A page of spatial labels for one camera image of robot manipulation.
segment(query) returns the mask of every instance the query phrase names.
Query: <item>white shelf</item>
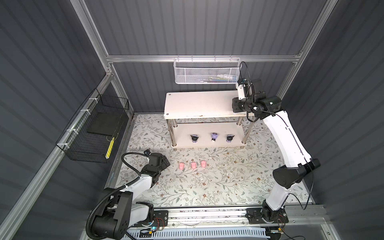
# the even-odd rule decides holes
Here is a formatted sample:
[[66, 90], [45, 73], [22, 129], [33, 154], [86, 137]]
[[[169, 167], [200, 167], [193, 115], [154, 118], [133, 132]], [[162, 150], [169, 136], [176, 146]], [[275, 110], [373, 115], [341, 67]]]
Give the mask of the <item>white shelf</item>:
[[237, 90], [167, 93], [164, 118], [185, 119], [246, 116], [246, 112], [234, 113], [232, 110], [232, 99], [237, 97]]
[[[244, 131], [242, 126], [235, 122], [204, 122], [204, 123], [178, 123], [172, 127], [175, 134], [176, 146], [173, 148], [189, 147], [238, 147], [242, 144]], [[215, 142], [211, 141], [211, 133], [217, 133]], [[193, 143], [191, 135], [199, 136], [197, 143]], [[227, 135], [235, 135], [231, 142], [227, 142]]]

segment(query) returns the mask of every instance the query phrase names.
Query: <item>metal shelf leg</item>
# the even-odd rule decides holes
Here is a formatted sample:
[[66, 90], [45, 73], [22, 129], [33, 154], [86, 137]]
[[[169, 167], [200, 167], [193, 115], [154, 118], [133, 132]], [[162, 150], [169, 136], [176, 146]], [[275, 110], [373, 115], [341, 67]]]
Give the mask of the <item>metal shelf leg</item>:
[[251, 133], [252, 131], [252, 128], [253, 128], [253, 125], [255, 124], [255, 122], [258, 120], [259, 118], [254, 118], [253, 122], [251, 122], [248, 126], [248, 129], [247, 129], [247, 132], [245, 133], [245, 136], [243, 138], [243, 140], [241, 141], [242, 144], [247, 144], [247, 139], [249, 137], [249, 134]]
[[167, 119], [167, 125], [168, 125], [169, 134], [170, 134], [170, 139], [172, 141], [172, 147], [176, 147], [175, 134], [173, 132], [173, 127], [170, 124], [170, 119]]
[[239, 119], [237, 120], [237, 126], [240, 126], [241, 125], [241, 121], [243, 120], [244, 117], [239, 117]]

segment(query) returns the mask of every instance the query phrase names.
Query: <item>white mesh basket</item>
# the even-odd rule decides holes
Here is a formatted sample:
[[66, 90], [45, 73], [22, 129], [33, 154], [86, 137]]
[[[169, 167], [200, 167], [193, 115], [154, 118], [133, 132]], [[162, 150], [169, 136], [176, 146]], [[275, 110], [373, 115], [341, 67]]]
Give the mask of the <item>white mesh basket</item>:
[[173, 62], [177, 84], [234, 84], [240, 74], [239, 61]]

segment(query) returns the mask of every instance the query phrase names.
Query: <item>robotic arm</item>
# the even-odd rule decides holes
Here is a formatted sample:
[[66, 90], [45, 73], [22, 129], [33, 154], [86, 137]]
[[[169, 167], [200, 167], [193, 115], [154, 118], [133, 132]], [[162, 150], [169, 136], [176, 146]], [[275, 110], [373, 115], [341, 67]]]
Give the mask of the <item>robotic arm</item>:
[[[148, 158], [141, 172], [125, 162], [128, 154], [142, 155]], [[148, 225], [154, 220], [153, 204], [137, 202], [136, 198], [150, 189], [158, 180], [161, 171], [170, 166], [168, 159], [160, 153], [144, 154], [129, 152], [121, 156], [122, 161], [138, 173], [133, 181], [116, 189], [106, 188], [96, 208], [86, 223], [86, 233], [91, 239], [121, 239], [127, 229], [136, 223]]]
[[288, 114], [281, 106], [281, 99], [277, 96], [266, 97], [265, 92], [256, 92], [256, 85], [260, 80], [239, 80], [238, 98], [232, 100], [233, 111], [254, 114], [255, 120], [263, 120], [268, 126], [283, 155], [285, 165], [273, 170], [276, 183], [263, 202], [262, 217], [265, 222], [273, 222], [283, 207], [288, 195], [301, 180], [320, 166], [318, 159], [312, 159], [307, 153], [291, 123]]

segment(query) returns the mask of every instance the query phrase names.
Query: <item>aluminum frame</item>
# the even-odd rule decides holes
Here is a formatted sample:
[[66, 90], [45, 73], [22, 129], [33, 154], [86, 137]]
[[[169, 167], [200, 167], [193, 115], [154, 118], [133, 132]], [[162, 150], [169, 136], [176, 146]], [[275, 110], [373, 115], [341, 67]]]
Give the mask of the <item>aluminum frame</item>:
[[128, 147], [129, 139], [131, 138], [133, 127], [135, 125], [135, 121], [137, 118], [137, 114], [135, 114], [128, 122], [127, 127], [125, 128], [124, 135], [122, 136], [120, 146], [118, 148], [118, 152], [116, 154], [115, 160], [113, 162], [113, 165], [111, 167], [111, 170], [109, 172], [109, 176], [107, 179], [107, 182], [105, 183], [105, 188], [110, 187], [110, 188], [115, 188], [116, 187], [116, 182], [119, 177], [120, 169], [121, 169], [121, 164], [122, 161], [120, 161], [120, 156], [123, 155]]
[[[186, 227], [233, 227], [233, 226], [278, 226], [276, 223], [249, 224], [245, 217], [246, 209], [262, 208], [254, 206], [228, 207], [183, 207], [183, 208], [155, 208], [168, 211], [169, 228]], [[300, 205], [286, 205], [285, 211], [290, 220], [287, 225], [329, 224], [329, 217], [322, 205], [308, 205], [303, 210]]]
[[303, 65], [304, 60], [307, 58], [308, 53], [310, 52], [314, 42], [316, 41], [317, 37], [320, 34], [320, 31], [324, 27], [325, 22], [328, 20], [332, 10], [334, 9], [336, 3], [338, 0], [327, 0], [324, 7], [322, 8], [318, 18], [316, 19], [315, 24], [313, 25], [307, 39], [304, 42], [304, 45], [299, 52], [300, 59], [297, 63], [294, 63], [289, 70], [287, 76], [285, 77], [285, 80], [283, 81], [283, 84], [281, 85], [277, 96], [280, 99], [283, 99], [284, 95], [288, 91], [289, 87], [291, 86], [294, 78], [296, 77], [297, 73], [299, 72], [301, 66]]
[[[91, 103], [94, 101], [94, 98], [96, 98], [99, 93], [103, 93], [107, 89], [112, 79], [113, 75], [108, 72], [101, 80], [96, 90], [93, 91], [88, 101], [83, 105], [82, 110], [89, 108]], [[86, 111], [80, 111], [69, 126], [69, 129], [73, 129], [84, 114], [87, 114]], [[70, 132], [66, 131], [60, 139], [59, 144], [65, 143], [69, 135]], [[51, 154], [45, 160], [39, 171], [33, 177], [32, 181], [29, 183], [23, 194], [17, 200], [16, 204], [0, 225], [1, 240], [11, 240], [13, 238], [64, 156], [65, 153], [58, 146], [55, 146]]]
[[106, 57], [109, 63], [173, 63], [176, 61], [238, 61], [244, 62], [291, 62], [295, 63], [300, 60], [300, 55], [243, 55], [243, 56], [215, 56], [215, 55], [183, 55], [183, 56], [166, 56], [166, 55], [108, 55]]
[[[108, 55], [108, 51], [101, 39], [99, 31], [96, 28], [96, 25], [92, 19], [91, 13], [89, 12], [85, 1], [84, 0], [70, 0], [70, 1], [105, 71], [106, 72], [112, 71], [113, 75], [115, 76], [115, 78], [112, 80], [112, 86], [115, 89], [118, 97], [129, 99], [120, 81], [120, 78], [116, 72], [115, 67], [113, 66], [112, 63], [109, 63], [106, 59]], [[133, 107], [131, 105], [131, 102], [129, 101], [130, 117], [133, 117], [133, 112], [134, 112]]]

